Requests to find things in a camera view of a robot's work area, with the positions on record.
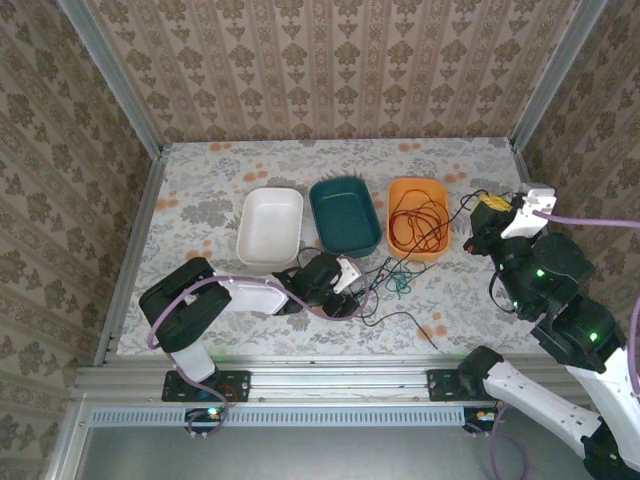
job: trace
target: floral wallpaper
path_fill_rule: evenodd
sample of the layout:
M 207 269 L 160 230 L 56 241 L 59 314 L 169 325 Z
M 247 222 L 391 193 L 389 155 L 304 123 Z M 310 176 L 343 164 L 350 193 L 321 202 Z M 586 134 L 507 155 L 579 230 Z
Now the floral wallpaper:
M 640 218 L 640 3 L 609 2 L 524 150 L 557 212 Z M 596 265 L 590 293 L 628 326 L 640 293 L 640 234 L 560 229 Z
M 46 466 L 150 159 L 55 2 L 0 2 L 0 478 Z
M 90 0 L 165 142 L 509 136 L 578 0 Z

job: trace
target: white tray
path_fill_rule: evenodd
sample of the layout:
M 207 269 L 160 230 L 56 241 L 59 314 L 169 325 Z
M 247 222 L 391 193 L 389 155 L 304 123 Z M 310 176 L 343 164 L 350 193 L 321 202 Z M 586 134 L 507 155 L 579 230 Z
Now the white tray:
M 292 266 L 300 244 L 302 195 L 291 188 L 258 188 L 244 201 L 236 254 L 256 272 Z

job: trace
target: table surface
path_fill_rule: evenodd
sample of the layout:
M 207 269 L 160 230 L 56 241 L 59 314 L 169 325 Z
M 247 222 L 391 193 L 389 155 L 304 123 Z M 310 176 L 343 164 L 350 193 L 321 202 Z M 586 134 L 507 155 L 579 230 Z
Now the table surface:
M 274 186 L 302 193 L 301 247 L 319 246 L 309 189 L 320 180 L 343 175 L 365 180 L 383 228 L 387 187 L 397 177 L 441 181 L 452 211 L 464 194 L 479 188 L 492 193 L 515 191 L 520 183 L 504 138 L 175 144 L 151 220 L 118 355 L 152 353 L 146 346 L 149 325 L 137 302 L 145 290 L 189 258 L 204 256 L 215 269 L 247 273 L 236 257 L 235 247 L 244 199 L 251 190 Z M 471 233 L 468 213 L 454 220 L 451 232 L 449 250 L 412 282 L 409 294 L 398 296 L 379 289 L 380 306 L 377 315 L 369 319 L 373 322 L 394 311 L 409 311 L 432 336 L 439 352 L 406 315 L 393 316 L 369 328 L 360 320 L 336 323 L 307 312 L 282 317 L 223 312 L 205 332 L 205 345 L 214 355 L 259 358 L 465 354 L 480 344 L 503 353 L 541 353 L 529 334 L 532 325 L 500 311 L 491 302 L 490 260 L 468 255 L 462 249 Z M 376 251 L 361 260 L 371 269 L 381 265 L 388 254 L 383 237 Z M 497 301 L 506 303 L 498 284 Z

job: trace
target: teal tray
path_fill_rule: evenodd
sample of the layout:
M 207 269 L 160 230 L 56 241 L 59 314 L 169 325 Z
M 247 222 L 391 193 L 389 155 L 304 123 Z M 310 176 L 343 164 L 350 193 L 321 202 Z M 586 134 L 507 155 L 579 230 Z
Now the teal tray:
M 375 251 L 382 229 L 362 179 L 338 177 L 318 182 L 311 187 L 309 200 L 325 251 L 354 258 Z

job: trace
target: orange plastic bowl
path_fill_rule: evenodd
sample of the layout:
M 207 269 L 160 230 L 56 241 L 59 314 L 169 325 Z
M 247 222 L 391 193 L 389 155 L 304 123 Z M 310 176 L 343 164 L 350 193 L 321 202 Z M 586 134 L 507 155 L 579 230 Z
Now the orange plastic bowl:
M 399 243 L 407 245 L 395 245 L 390 235 L 391 231 L 391 215 L 398 208 L 399 203 L 402 210 L 411 210 L 419 208 L 427 200 L 427 197 L 421 192 L 412 192 L 411 190 L 421 190 L 426 192 L 435 202 L 440 203 L 444 209 L 436 207 L 438 216 L 445 219 L 449 218 L 449 201 L 447 190 L 437 180 L 430 178 L 404 177 L 397 178 L 387 191 L 387 242 L 389 250 L 396 258 L 407 258 L 407 260 L 418 260 L 421 262 L 435 262 L 451 245 L 451 231 L 449 225 L 442 227 L 443 239 L 437 251 L 433 252 L 417 252 L 407 253 L 415 245 L 411 242 L 414 237 L 413 230 L 409 226 L 408 220 L 405 218 L 397 218 L 394 222 L 394 234 Z

